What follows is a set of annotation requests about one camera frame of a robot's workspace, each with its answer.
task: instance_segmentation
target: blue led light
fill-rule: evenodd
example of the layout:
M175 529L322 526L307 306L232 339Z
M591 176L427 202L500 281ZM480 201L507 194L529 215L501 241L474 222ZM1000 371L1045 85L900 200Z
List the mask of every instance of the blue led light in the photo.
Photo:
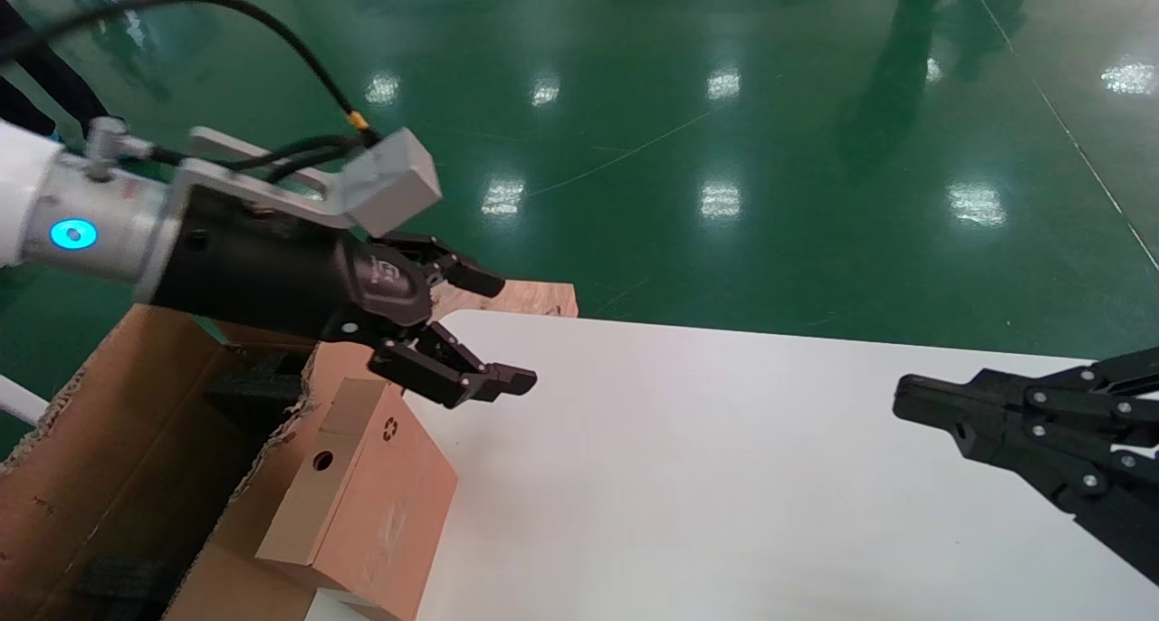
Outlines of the blue led light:
M66 250L83 250L96 242L96 226L83 218L65 218L52 226L49 238Z

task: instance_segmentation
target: black cable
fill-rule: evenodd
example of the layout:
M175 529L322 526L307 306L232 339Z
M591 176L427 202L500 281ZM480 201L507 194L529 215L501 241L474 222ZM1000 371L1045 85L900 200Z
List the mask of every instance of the black cable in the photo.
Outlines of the black cable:
M248 171L250 168L268 167L270 163L277 162L277 160L285 160L290 155L300 155L307 151L318 151L320 147L344 147L349 151L355 146L358 146L358 139L353 138L353 136L311 136L311 138L299 139L299 141L290 143L287 146L278 147L277 151L267 152L265 155L258 155L258 158L233 160L233 162L217 162L217 160L211 160L211 162L219 163L231 171Z
M169 151L168 147L153 146L148 159L154 160L154 162L168 163L170 167L176 167L177 163L181 163L181 160L189 159L189 155L185 155L184 152Z
M304 158L290 160L290 162L282 163L280 167L274 168L274 170L270 171L270 175L265 176L265 181L269 184L277 184L279 181L293 175L293 173L300 171L301 168L316 167L319 163L343 159L348 154L350 154L349 147L328 147L326 151L313 152L311 155L304 155Z
M298 141L290 143L287 146L278 147L276 151L267 152L265 155L257 155L257 158L249 158L247 160L207 160L207 162L216 163L219 167L228 168L231 171L248 171L253 168L263 168L270 166L270 163L278 162L278 160L285 160L286 158L293 158L293 155L302 155L311 151L322 151L322 149L341 149L344 155L348 155L353 147L358 146L357 136L352 134L322 134L312 136L312 138L298 139ZM168 147L153 146L153 151L150 152L150 160L154 162L168 163L170 167L176 167L182 160L187 160L191 155L185 155L184 152L169 151ZM307 163L307 166L313 166L313 163Z
M350 98L342 93L342 89L335 83L334 78L322 67L322 63L314 56L314 52L309 51L306 43L298 35L294 35L294 31L291 31L285 23L279 22L277 17L270 15L269 12L262 10L261 7L254 6L253 2L243 0L118 0L108 2L104 6L94 7L92 10L78 12L78 14L61 19L57 23L51 23L49 27L42 28L42 30L22 31L20 35L13 35L12 38L5 39L3 46L0 48L0 67L17 59L17 57L36 51L37 48L49 46L59 36L79 30L79 28L89 27L89 24L101 22L103 19L116 17L116 15L129 10L148 10L151 7L170 6L177 2L211 2L214 6L228 7L229 10L240 12L240 14L248 15L250 19L256 19L257 22L265 23L265 27L277 32L282 39L285 39L286 44L290 44L298 52L298 56L309 65L314 75L325 86L326 92L330 93L334 101L342 107L343 112L347 114L347 120L359 131L364 146L371 147L381 139L381 134L367 125L365 118L355 109Z

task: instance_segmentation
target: white table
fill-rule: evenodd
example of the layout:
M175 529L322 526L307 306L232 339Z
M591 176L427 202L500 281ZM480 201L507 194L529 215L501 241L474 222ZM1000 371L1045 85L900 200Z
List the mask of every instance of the white table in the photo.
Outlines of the white table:
M902 374L1076 364L459 312L523 397L411 407L459 473L418 621L1154 618L1018 476L891 411Z

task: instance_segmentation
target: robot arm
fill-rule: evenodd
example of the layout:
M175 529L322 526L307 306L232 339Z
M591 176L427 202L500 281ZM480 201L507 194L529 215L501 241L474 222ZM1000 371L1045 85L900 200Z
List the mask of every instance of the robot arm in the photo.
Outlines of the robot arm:
M369 345L371 372L447 408L535 382L533 372L484 364L430 321L433 284L497 295L504 279L437 238L392 232L442 197L410 131L340 173L294 171L315 196L198 158L180 160L173 184L131 175L118 161L155 149L116 118L94 122L86 158L3 122L0 147L0 263L46 263L133 284L138 302ZM204 129L191 147L235 160L267 154Z
M1159 584L1159 349L1028 378L965 385L910 374L894 414L947 431L962 455L1021 476Z

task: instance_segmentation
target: person's leg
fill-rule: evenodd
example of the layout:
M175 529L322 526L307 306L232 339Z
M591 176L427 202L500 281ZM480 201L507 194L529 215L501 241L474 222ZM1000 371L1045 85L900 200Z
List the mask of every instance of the person's leg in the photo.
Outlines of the person's leg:
M8 1L0 0L0 39L28 30L30 30L28 22L24 22L24 17L21 17L15 7ZM95 117L108 117L109 112L101 104L101 98L96 97L83 78L73 72L52 49L38 49L21 57L19 61L32 80L80 123L86 136L88 122Z
M57 123L49 115L41 112L32 101L3 78L0 78L0 118L37 134L51 136L57 129Z

